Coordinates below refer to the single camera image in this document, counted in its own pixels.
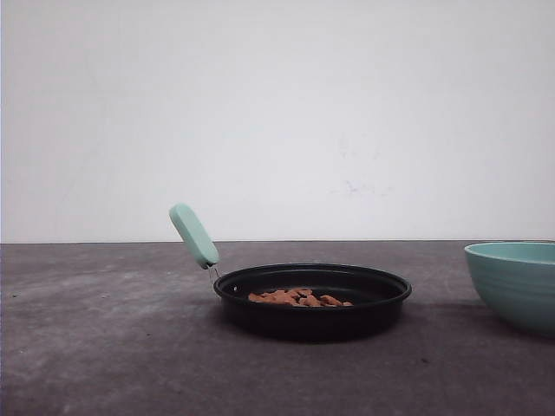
gray table surface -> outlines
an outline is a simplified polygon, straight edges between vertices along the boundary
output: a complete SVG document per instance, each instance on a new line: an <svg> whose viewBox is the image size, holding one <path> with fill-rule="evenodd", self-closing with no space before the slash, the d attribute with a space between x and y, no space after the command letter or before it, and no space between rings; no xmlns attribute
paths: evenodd
<svg viewBox="0 0 555 416"><path fill-rule="evenodd" d="M553 415L555 341L499 320L465 242L217 244L223 272L348 263L407 278L388 332L244 333L182 244L4 245L3 415Z"/></svg>

mint green handle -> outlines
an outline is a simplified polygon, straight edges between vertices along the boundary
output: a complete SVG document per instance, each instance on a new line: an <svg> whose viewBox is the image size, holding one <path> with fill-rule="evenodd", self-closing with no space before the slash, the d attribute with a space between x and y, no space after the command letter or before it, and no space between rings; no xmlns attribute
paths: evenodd
<svg viewBox="0 0 555 416"><path fill-rule="evenodd" d="M172 207L170 218L200 267L208 269L219 261L218 249L188 205L177 204Z"/></svg>

food in pan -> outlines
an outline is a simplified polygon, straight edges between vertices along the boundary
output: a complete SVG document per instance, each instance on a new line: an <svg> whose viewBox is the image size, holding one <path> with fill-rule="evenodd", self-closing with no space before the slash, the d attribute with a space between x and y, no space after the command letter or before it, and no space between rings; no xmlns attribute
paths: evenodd
<svg viewBox="0 0 555 416"><path fill-rule="evenodd" d="M353 306L351 302L341 302L330 295L322 295L319 298L312 295L311 289L295 288L287 290L274 290L273 292L264 292L260 295L256 293L249 294L249 301L274 303L276 305L291 306Z"/></svg>

